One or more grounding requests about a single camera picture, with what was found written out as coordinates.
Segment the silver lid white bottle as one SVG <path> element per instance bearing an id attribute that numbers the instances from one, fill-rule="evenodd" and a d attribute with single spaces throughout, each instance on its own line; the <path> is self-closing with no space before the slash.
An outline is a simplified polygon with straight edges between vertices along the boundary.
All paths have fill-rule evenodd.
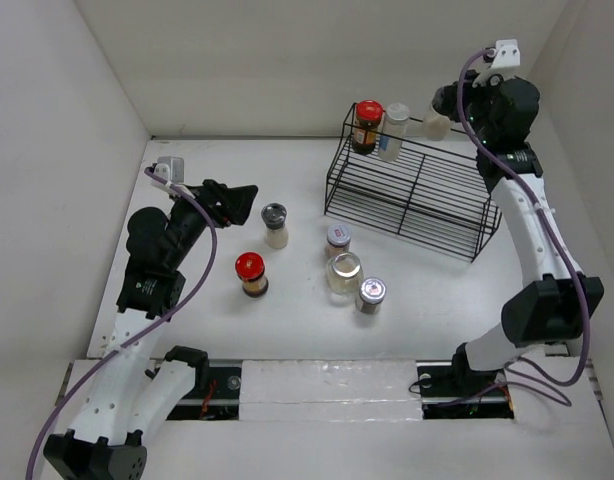
<path id="1" fill-rule="evenodd" d="M 378 157 L 385 162 L 394 162 L 399 155 L 406 134 L 410 109 L 402 103 L 387 106 L 379 137 Z"/>

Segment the flat black lid grinder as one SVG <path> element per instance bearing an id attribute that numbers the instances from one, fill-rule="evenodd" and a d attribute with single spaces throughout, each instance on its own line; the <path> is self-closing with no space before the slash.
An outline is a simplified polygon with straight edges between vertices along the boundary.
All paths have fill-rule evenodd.
<path id="1" fill-rule="evenodd" d="M 261 218 L 266 227 L 266 244 L 273 249 L 285 248 L 289 241 L 285 206 L 280 203 L 269 203 L 262 208 Z"/>

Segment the labelled lid brown jar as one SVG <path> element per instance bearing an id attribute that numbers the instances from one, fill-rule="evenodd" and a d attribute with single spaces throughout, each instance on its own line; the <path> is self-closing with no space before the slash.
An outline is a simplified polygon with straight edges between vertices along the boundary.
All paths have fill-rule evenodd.
<path id="1" fill-rule="evenodd" d="M 355 305 L 359 312 L 376 314 L 386 297 L 386 284 L 377 277 L 368 277 L 360 284 L 355 298 Z"/>

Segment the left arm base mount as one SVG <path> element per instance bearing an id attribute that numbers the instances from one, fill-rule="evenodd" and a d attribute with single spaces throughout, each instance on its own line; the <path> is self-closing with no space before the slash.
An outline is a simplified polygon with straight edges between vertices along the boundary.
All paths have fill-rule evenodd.
<path id="1" fill-rule="evenodd" d="M 211 362 L 208 379 L 185 395 L 169 421 L 230 421 L 239 417 L 242 364 Z"/>

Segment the labelled lid pink jar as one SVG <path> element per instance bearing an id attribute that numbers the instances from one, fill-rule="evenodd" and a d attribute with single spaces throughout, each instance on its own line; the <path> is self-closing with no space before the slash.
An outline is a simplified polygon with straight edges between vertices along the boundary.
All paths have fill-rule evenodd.
<path id="1" fill-rule="evenodd" d="M 345 224 L 331 225 L 326 234 L 325 252 L 328 258 L 333 258 L 349 251 L 351 244 L 351 231 Z"/>

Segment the black knob lid grinder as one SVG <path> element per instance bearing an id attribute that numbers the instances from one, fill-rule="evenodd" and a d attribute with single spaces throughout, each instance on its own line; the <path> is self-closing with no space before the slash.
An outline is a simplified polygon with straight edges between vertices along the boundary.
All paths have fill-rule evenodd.
<path id="1" fill-rule="evenodd" d="M 422 131 L 428 140 L 441 141 L 453 125 L 459 122 L 457 84 L 440 87 L 434 94 L 423 118 Z"/>

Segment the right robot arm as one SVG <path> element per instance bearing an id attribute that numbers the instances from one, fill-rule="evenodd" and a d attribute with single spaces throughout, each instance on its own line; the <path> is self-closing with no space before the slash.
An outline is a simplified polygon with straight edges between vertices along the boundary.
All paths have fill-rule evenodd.
<path id="1" fill-rule="evenodd" d="M 449 381 L 470 394 L 529 348 L 579 339 L 579 364 L 566 382 L 573 385 L 584 371 L 590 320 L 604 286 L 586 276 L 566 249 L 546 199 L 542 165 L 526 140 L 540 94 L 518 77 L 484 86 L 471 71 L 461 75 L 456 90 L 457 118 L 477 148 L 478 171 L 508 226 L 522 288 L 503 305 L 495 327 L 457 348 Z"/>

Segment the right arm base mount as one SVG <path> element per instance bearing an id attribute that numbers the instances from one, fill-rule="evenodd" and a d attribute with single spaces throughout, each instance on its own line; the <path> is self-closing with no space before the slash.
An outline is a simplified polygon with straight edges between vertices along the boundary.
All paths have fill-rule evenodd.
<path id="1" fill-rule="evenodd" d="M 449 362 L 416 364 L 409 392 L 421 402 L 424 420 L 513 419 L 509 391 L 497 385 L 498 371 L 460 380 Z"/>

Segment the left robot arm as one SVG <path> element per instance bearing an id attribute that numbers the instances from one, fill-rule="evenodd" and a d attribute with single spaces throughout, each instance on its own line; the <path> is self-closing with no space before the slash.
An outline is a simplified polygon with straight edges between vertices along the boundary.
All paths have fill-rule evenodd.
<path id="1" fill-rule="evenodd" d="M 116 302 L 112 334 L 100 361 L 64 396 L 91 385 L 83 407 L 63 433 L 46 438 L 44 459 L 63 479 L 139 479 L 147 445 L 178 402 L 209 387 L 206 352 L 175 346 L 153 375 L 146 370 L 165 325 L 200 290 L 205 269 L 190 292 L 179 270 L 204 232 L 246 223 L 255 185 L 168 185 L 170 212 L 144 207 L 130 217 L 129 260 Z"/>

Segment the red lid sauce jar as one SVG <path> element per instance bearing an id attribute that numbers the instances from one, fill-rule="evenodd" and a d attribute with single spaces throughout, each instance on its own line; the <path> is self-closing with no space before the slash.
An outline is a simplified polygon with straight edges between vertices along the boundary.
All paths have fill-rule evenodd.
<path id="1" fill-rule="evenodd" d="M 382 105 L 375 100 L 363 100 L 356 104 L 351 142 L 352 149 L 356 153 L 369 155 L 374 151 L 383 112 Z"/>
<path id="2" fill-rule="evenodd" d="M 235 272 L 246 295 L 258 298 L 266 294 L 269 282 L 261 255 L 256 252 L 242 253 L 235 261 Z"/>

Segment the open clear glass jar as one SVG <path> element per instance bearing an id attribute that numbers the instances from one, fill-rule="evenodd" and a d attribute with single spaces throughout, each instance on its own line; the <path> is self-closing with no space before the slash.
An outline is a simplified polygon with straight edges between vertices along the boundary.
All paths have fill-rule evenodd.
<path id="1" fill-rule="evenodd" d="M 364 280 L 360 258 L 352 252 L 340 253 L 327 261 L 326 278 L 336 295 L 352 295 Z"/>

